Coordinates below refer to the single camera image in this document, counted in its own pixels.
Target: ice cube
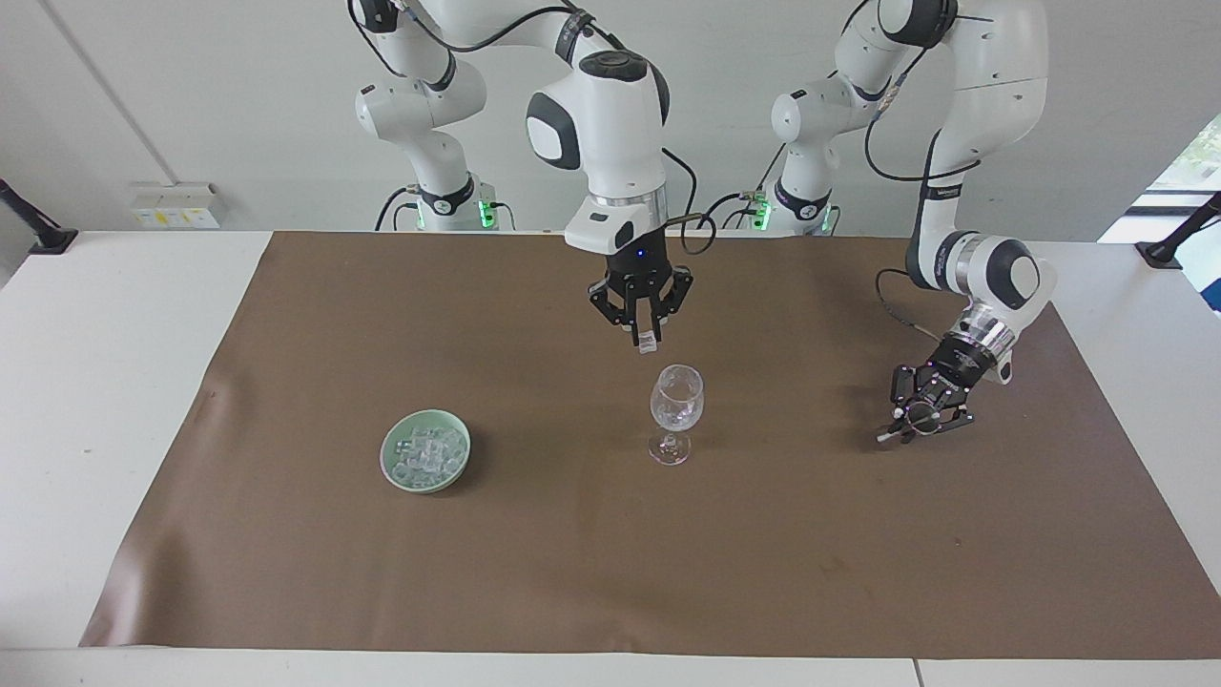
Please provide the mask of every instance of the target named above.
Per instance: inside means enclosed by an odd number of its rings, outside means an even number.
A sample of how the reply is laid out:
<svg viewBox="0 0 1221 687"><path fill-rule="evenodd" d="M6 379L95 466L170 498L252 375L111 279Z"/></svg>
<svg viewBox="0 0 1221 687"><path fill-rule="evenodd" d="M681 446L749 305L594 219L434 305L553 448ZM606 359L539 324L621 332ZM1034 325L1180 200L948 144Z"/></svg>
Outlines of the ice cube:
<svg viewBox="0 0 1221 687"><path fill-rule="evenodd" d="M411 469L407 467L407 464L398 464L391 470L389 476L394 482L405 484L411 478Z"/></svg>

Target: black cable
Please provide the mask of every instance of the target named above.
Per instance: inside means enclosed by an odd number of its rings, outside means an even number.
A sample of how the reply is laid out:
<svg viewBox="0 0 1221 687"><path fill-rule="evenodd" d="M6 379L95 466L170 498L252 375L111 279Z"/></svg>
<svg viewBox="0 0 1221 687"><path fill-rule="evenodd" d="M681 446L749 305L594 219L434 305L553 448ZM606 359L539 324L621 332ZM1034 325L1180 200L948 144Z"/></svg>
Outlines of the black cable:
<svg viewBox="0 0 1221 687"><path fill-rule="evenodd" d="M530 20L532 20L535 17L541 17L543 15L551 15L551 13L554 13L554 12L563 12L565 15L571 15L571 13L575 12L575 10L573 7L565 7L563 5L552 5L552 6L548 6L548 7L538 7L537 10L535 10L535 11L532 11L530 13L523 15L521 17L519 17L516 21L514 21L509 26L502 28L501 31L496 32L491 37L485 38L484 40L480 40L479 43L476 43L474 45L452 45L449 43L446 43L444 39L442 39L440 35L437 35L436 33L433 33L432 29L429 28L429 24L424 23L424 21L420 20L420 17L415 13L414 10L411 10L410 7L407 9L407 16L408 16L408 18L410 18L413 22L415 22L416 24L419 24L420 28L424 29L424 33L429 34L429 38L431 38L437 45L441 45L441 46L443 46L443 48L446 48L446 49L448 49L448 50L451 50L453 52L475 52L476 50L482 50L484 48L487 48L488 45L492 45L497 40L504 38L505 35L508 35L510 33L513 33L514 29L516 29L521 24L529 22Z"/></svg>
<svg viewBox="0 0 1221 687"><path fill-rule="evenodd" d="M932 331L924 328L923 326L921 326L921 325L918 325L918 323L916 323L916 322L913 322L913 321L904 317L902 315L900 315L899 312L896 312L894 308L890 306L890 303L886 301L886 297L882 294L882 276L886 275L886 273L901 273L901 275L911 278L911 275L908 275L904 270L896 270L896 268L890 268L890 267L879 271L878 275L873 277L873 289L878 292L878 300L882 301L882 306L885 308L886 314L889 314L890 316L893 316L896 320L899 320L900 323L902 323L905 326L910 326L910 327L912 327L916 331L923 333L924 336L928 336L929 338L932 338L934 340L940 340L941 339L940 336L938 336L938 334L933 333Z"/></svg>
<svg viewBox="0 0 1221 687"><path fill-rule="evenodd" d="M377 55L379 60L381 60L382 66L385 66L389 73L399 78L410 78L409 76L398 72L394 70L394 67L389 66L389 62L386 61L386 57L381 54L381 50L377 49L377 45L375 45L372 39L369 38L369 34L365 33L365 27L360 26L360 20L357 18L357 10L350 1L348 2L348 16L352 17L352 26L357 27L357 31L360 32L360 38L365 39L365 43L369 44L369 49L372 50L375 55Z"/></svg>
<svg viewBox="0 0 1221 687"><path fill-rule="evenodd" d="M777 148L775 155L772 156L772 162L768 164L767 170L763 171L763 176L759 177L759 182L755 184L755 190L756 192L763 190L763 184L767 183L767 177L772 173L772 170L775 168L775 164L778 161L780 161L780 155L784 154L784 149L788 148L788 146L789 146L788 143L781 143L780 146ZM742 210L744 210L742 214L739 215L739 217L737 217L737 223L734 226L735 229L742 227L742 220L746 217L746 214L747 214L746 210L750 210L750 209L751 209L751 201L747 200L746 205L742 207Z"/></svg>
<svg viewBox="0 0 1221 687"><path fill-rule="evenodd" d="M700 248L698 250L692 250L687 245L687 243L686 243L686 223L684 223L683 228L679 229L679 242L683 244L683 251L686 253L687 255L702 255L702 254L707 253L708 248L712 248L712 244L717 242L717 220L712 218L713 212L716 212L717 210L719 210L720 206L724 205L725 203L728 203L730 200L736 200L737 198L741 198L741 196L742 196L741 193L730 193L729 195L725 195L725 196L720 198L719 200L717 200L716 203L713 203L712 206L708 207L708 211L703 212L700 216L700 223L695 225L695 229L700 231L703 227L705 222L707 222L708 225L712 226L712 234L708 236L708 242L703 244L703 248Z"/></svg>
<svg viewBox="0 0 1221 687"><path fill-rule="evenodd" d="M381 225L386 221L386 212L389 211L389 206L393 205L394 200L404 193L407 193L405 185L389 194L389 198L386 199L386 204L382 205L382 211L377 214L377 223L374 225L374 231L381 231Z"/></svg>
<svg viewBox="0 0 1221 687"><path fill-rule="evenodd" d="M912 60L912 62L910 65L907 65L907 68L904 70L901 74L899 74L899 78L895 79L895 85L893 87L896 92L897 92L899 88L902 88L904 82L907 81L907 76L912 73L912 70L915 70L916 65L918 65L919 61L924 59L924 55L927 55L928 51L929 51L928 48L924 48L923 50L921 50L919 55L916 55L916 59ZM901 182L927 183L929 181L937 181L939 178L949 178L951 176L957 176L960 173L966 173L966 172L968 172L968 171L978 167L979 165L983 165L982 160L976 160L974 162L971 162L969 165L967 165L965 167L958 167L958 168L956 168L954 171L947 171L947 172L943 172L943 173L938 173L938 174L932 174L932 176L929 176L929 174L924 174L924 176L900 176L900 174L894 174L894 173L883 171L880 167L878 167L878 164L873 160L873 127L875 127L878 124L878 122L882 121L882 113L884 111L885 111L885 107L878 110L878 113L874 115L873 120L869 122L869 128L864 129L864 161L869 164L869 168L873 170L873 173L880 176L882 178L889 178L890 181L901 181Z"/></svg>
<svg viewBox="0 0 1221 687"><path fill-rule="evenodd" d="M691 214L691 207L695 206L695 194L696 194L696 189L700 188L700 178L696 176L695 170L691 168L691 165L686 164L683 160L683 157L679 157L678 155L675 155L674 153L672 153L669 148L662 148L662 154L665 155L667 157L674 160L674 164L678 165L678 166L680 166L680 167L683 167L683 171L687 172L687 176L691 177L691 192L687 193L686 210L683 211L684 215L690 215Z"/></svg>
<svg viewBox="0 0 1221 687"><path fill-rule="evenodd" d="M508 210L509 211L509 226L513 227L513 231L518 229L518 217L513 216L513 207L510 207L508 203L492 203L492 206L493 207L504 207L505 210Z"/></svg>
<svg viewBox="0 0 1221 687"><path fill-rule="evenodd" d="M852 10L852 13L847 16L847 21L844 22L844 31L840 32L840 35L844 35L845 33L847 33L847 29L852 26L852 20L855 20L856 16L861 13L861 10L863 10L864 6L868 5L868 4L869 4L869 0L861 0L861 4L857 5L855 10Z"/></svg>

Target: electrical socket panel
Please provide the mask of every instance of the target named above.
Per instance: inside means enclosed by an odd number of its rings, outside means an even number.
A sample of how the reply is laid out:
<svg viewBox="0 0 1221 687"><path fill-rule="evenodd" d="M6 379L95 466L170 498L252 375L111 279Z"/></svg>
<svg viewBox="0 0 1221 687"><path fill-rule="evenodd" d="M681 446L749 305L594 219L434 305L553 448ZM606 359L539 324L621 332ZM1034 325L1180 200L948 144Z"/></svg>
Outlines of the electrical socket panel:
<svg viewBox="0 0 1221 687"><path fill-rule="evenodd" d="M206 183L137 184L132 215L144 228L221 228L226 207Z"/></svg>

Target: white wall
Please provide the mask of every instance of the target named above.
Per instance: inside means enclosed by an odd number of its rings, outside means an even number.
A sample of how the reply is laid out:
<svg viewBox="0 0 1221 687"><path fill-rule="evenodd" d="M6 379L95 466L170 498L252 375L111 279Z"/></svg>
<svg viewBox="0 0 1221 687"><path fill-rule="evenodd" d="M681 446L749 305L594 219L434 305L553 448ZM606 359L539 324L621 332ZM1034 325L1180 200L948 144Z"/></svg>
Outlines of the white wall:
<svg viewBox="0 0 1221 687"><path fill-rule="evenodd" d="M40 6L63 17L77 59ZM214 182L228 228L360 229L413 174L357 124L353 96L383 78L343 0L0 0L0 173L46 212L84 228L132 226L136 181ZM1053 82L1046 115L968 179L962 226L1028 238L1094 239L1221 112L1216 0L1046 0ZM777 143L774 96L832 68L855 0L587 0L650 56L674 90L668 143L698 171L703 203L752 187ZM918 171L945 115L950 60L930 55L879 126L878 157ZM520 48L470 57L491 104L449 128L525 227L559 227L584 193L529 150L534 88L563 76ZM131 115L156 155L125 121ZM840 144L844 233L910 231L916 189L874 177L860 134ZM674 171L672 199L685 195Z"/></svg>

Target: brown paper mat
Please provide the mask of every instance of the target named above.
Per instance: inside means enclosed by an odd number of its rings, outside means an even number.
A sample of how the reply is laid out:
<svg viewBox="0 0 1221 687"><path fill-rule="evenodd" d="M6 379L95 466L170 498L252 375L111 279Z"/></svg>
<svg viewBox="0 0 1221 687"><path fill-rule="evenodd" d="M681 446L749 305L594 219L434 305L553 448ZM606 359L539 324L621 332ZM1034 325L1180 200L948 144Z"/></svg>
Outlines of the brown paper mat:
<svg viewBox="0 0 1221 687"><path fill-rule="evenodd" d="M558 237L277 233L82 646L1221 658L1221 599L1053 309L976 426L874 444L934 348L873 294L904 245L675 260L695 287L641 358ZM937 329L962 306L886 284ZM707 381L678 469L645 451L672 362ZM474 454L411 497L377 453L429 408Z"/></svg>

